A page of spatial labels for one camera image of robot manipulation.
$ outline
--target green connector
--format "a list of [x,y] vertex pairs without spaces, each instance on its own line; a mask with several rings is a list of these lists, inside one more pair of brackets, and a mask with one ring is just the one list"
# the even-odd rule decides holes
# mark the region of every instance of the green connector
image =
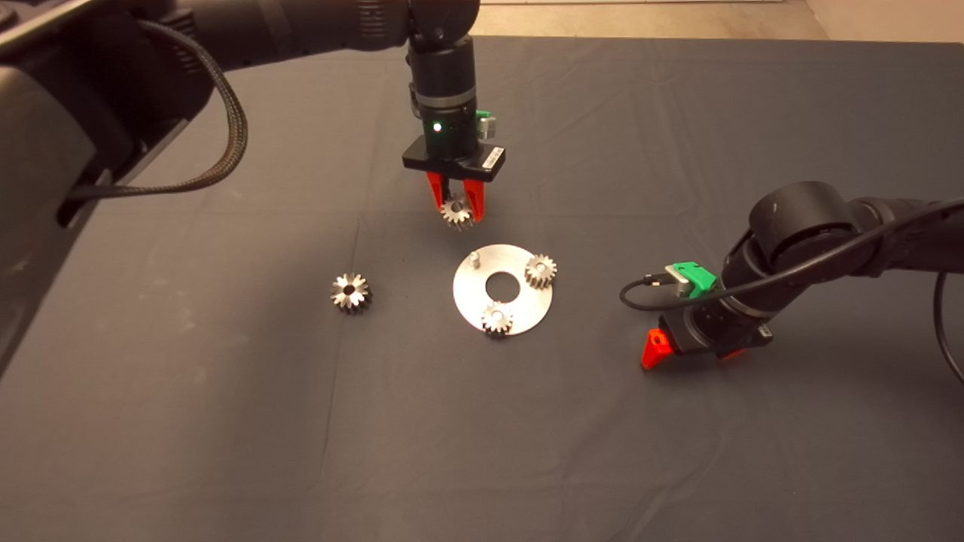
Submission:
[[695,261],[681,261],[673,264],[673,269],[677,273],[683,275],[689,283],[693,286],[693,289],[689,291],[689,298],[696,299],[704,293],[710,291],[713,285],[716,284],[716,275],[713,275],[710,271],[707,271],[699,263]]

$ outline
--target gear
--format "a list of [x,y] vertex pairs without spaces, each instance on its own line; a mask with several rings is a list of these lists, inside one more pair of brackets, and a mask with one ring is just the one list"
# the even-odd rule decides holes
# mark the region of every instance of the gear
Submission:
[[464,196],[446,200],[440,213],[445,222],[456,230],[466,230],[474,224],[471,207]]
[[529,263],[525,265],[525,279],[530,286],[542,289],[552,282],[556,271],[558,271],[558,266],[556,266],[555,261],[551,257],[540,254],[530,259]]
[[504,337],[512,329],[512,313],[502,303],[493,303],[482,312],[482,329],[488,335]]
[[332,283],[332,303],[344,312],[357,312],[371,302],[368,281],[355,273],[345,273]]

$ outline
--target label sticker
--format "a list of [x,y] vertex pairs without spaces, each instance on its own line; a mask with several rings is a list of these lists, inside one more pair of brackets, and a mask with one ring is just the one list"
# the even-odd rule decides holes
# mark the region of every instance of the label sticker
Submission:
[[496,147],[495,149],[492,149],[492,152],[489,153],[489,157],[486,158],[485,162],[482,163],[482,169],[486,171],[490,170],[495,165],[495,163],[498,162],[498,158],[502,155],[503,152],[505,152],[505,149],[502,147]]

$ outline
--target floor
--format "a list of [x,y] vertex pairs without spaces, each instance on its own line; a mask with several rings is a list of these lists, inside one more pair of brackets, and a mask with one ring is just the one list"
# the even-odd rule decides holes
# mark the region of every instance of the floor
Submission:
[[804,0],[776,3],[483,6],[473,33],[606,38],[826,40]]
[[483,5],[473,33],[499,36],[964,41],[959,0]]

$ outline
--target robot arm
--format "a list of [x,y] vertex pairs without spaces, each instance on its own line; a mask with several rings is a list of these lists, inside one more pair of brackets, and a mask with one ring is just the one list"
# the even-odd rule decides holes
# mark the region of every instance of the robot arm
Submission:
[[[705,292],[692,295],[701,277],[685,267],[680,270],[689,278],[667,272],[624,288],[620,297],[630,307],[661,311],[659,328],[649,335],[644,366],[651,368],[670,354],[725,358],[766,345],[772,340],[766,322],[811,285],[844,276],[878,277],[888,269],[964,273],[964,213],[954,212],[962,206],[961,201],[879,198],[848,203],[822,182],[800,182],[768,194],[751,210],[750,229],[727,254],[720,277],[697,267],[703,277],[710,277],[703,281]],[[849,250],[825,257],[847,244],[852,245]],[[773,280],[781,275],[786,277]],[[693,299],[663,308],[626,297],[636,285],[670,283]]]
[[[479,0],[54,0],[33,10],[11,5],[17,12],[6,19],[6,30],[0,26],[0,66],[12,74],[8,79],[39,83],[38,91],[67,109],[95,149],[77,178],[61,181],[70,186],[104,184],[105,174],[108,183],[125,184],[210,96],[211,79],[197,59],[152,41],[139,20],[193,38],[223,69],[408,41],[410,95],[423,136],[403,163],[429,174],[436,205],[448,198],[450,177],[463,179],[475,220],[481,220],[482,182],[493,180],[505,160],[504,149],[479,142],[495,126],[495,118],[476,107],[467,33]],[[21,166],[0,163],[14,174]],[[79,204],[68,207],[64,214]]]

